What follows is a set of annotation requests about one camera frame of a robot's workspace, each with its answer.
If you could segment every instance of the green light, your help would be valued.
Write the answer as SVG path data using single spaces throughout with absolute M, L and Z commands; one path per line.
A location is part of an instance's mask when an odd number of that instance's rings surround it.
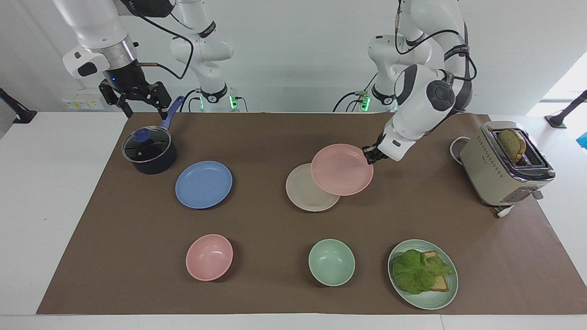
M 238 102 L 237 100 L 235 100 L 235 98 L 233 96 L 229 96 L 230 97 L 230 107 L 234 110 L 236 108 L 238 108 Z
M 363 100 L 363 104 L 361 104 L 361 110 L 369 111 L 369 103 L 371 103 L 371 97 L 365 96 L 365 100 Z

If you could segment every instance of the plate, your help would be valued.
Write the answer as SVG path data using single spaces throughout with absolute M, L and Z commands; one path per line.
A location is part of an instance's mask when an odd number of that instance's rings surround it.
M 185 255 L 185 267 L 200 281 L 213 281 L 232 264 L 232 245 L 224 236 L 209 234 L 192 243 Z
M 328 238 L 314 244 L 308 256 L 310 272 L 329 287 L 347 283 L 355 273 L 355 256 L 343 242 Z
M 312 159 L 312 177 L 325 192 L 349 196 L 369 185 L 373 178 L 373 165 L 367 164 L 360 148 L 350 144 L 332 144 Z
M 310 163 L 296 167 L 285 181 L 285 191 L 294 205 L 305 211 L 320 212 L 333 207 L 340 196 L 322 190 L 312 178 Z
M 230 170 L 217 161 L 201 161 L 185 169 L 176 182 L 176 196 L 191 208 L 209 208 L 228 196 L 232 188 Z
M 438 252 L 438 256 L 442 259 L 442 261 L 444 261 L 447 265 L 450 266 L 450 268 L 453 269 L 454 274 L 448 274 L 444 277 L 448 285 L 448 292 L 426 291 L 422 292 L 421 294 L 413 295 L 400 289 L 400 287 L 396 283 L 396 280 L 393 276 L 393 272 L 391 269 L 392 260 L 396 256 L 401 255 L 402 253 L 411 249 L 420 252 L 434 250 Z M 397 293 L 405 301 L 421 309 L 434 310 L 446 307 L 446 305 L 450 304 L 453 301 L 454 297 L 457 295 L 458 275 L 457 269 L 454 267 L 453 261 L 441 248 L 427 241 L 407 240 L 396 245 L 396 247 L 393 248 L 392 253 L 389 255 L 389 259 L 387 260 L 387 272 L 389 274 L 389 280 L 392 282 L 393 288 L 396 289 Z

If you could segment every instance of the pot handle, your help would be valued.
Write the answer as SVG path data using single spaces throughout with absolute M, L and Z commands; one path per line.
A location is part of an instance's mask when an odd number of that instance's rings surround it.
M 159 126 L 163 127 L 166 130 L 169 130 L 169 126 L 171 125 L 171 118 L 177 111 L 177 109 L 183 104 L 185 98 L 183 96 L 178 96 L 173 104 L 169 107 L 167 111 L 167 118 L 163 119 Z

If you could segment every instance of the saucepan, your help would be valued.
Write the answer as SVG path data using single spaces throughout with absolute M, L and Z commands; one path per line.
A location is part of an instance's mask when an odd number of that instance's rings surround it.
M 159 126 L 137 129 L 122 144 L 122 155 L 145 174 L 157 174 L 167 170 L 176 160 L 177 149 L 171 139 L 171 118 L 184 101 L 178 96 L 167 111 L 167 118 Z

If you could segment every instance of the blue plate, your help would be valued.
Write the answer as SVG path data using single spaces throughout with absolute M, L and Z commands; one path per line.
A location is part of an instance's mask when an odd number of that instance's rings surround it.
M 201 161 L 185 169 L 177 178 L 176 196 L 191 208 L 209 208 L 228 196 L 232 188 L 230 170 L 217 161 Z

